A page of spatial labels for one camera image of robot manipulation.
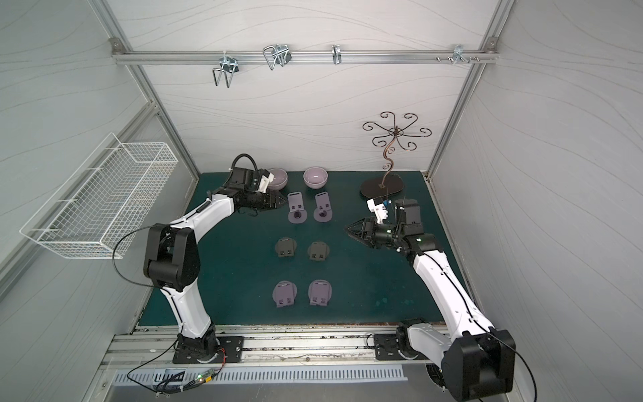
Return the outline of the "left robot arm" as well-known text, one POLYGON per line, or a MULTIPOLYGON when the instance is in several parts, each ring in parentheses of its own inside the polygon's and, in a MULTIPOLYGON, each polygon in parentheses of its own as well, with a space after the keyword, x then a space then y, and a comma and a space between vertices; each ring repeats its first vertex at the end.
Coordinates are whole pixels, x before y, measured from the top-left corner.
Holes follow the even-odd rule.
POLYGON ((199 241, 240 208, 264 211, 283 206, 283 196, 269 188, 274 179, 266 169, 235 167, 201 205, 169 224, 149 228, 143 273, 165 296, 177 320, 175 363, 209 363, 221 350, 199 292, 199 241))

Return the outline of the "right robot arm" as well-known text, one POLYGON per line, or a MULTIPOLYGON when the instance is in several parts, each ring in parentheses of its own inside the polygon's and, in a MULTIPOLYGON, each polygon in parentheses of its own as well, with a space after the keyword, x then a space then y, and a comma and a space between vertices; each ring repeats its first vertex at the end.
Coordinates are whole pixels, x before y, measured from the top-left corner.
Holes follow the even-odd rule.
POLYGON ((367 206, 370 216, 345 231, 369 248, 400 253, 429 290, 449 331, 440 333, 422 319, 403 323, 397 329, 399 355, 428 358, 430 378, 456 401, 511 392, 516 343, 509 331, 494 327, 460 284, 443 247, 425 231, 418 201, 395 200, 394 221, 388 220, 383 199, 369 199, 367 206))

